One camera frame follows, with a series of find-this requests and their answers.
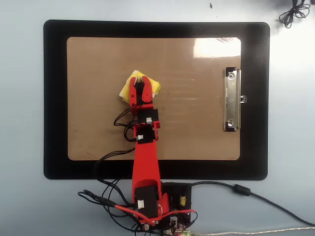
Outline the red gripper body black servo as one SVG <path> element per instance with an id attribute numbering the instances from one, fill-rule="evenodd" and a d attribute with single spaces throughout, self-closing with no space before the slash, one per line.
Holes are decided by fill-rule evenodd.
<path id="1" fill-rule="evenodd" d="M 132 103 L 130 111 L 133 117 L 136 118 L 136 120 L 130 122 L 129 126 L 131 128 L 160 128 L 158 109 L 154 109 L 153 104 L 136 105 Z"/>

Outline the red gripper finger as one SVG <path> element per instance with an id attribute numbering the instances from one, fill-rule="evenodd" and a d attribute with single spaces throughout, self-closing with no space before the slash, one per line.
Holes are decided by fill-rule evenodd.
<path id="1" fill-rule="evenodd" d="M 147 76 L 142 76 L 141 80 L 144 84 L 143 91 L 142 91 L 142 101 L 144 103 L 150 103 L 153 99 L 153 91 L 152 91 L 152 84 Z"/>
<path id="2" fill-rule="evenodd" d="M 129 103 L 130 103 L 130 111 L 132 115 L 135 115 L 137 112 L 137 91 L 135 88 L 135 84 L 137 82 L 137 77 L 132 77 L 129 85 Z"/>

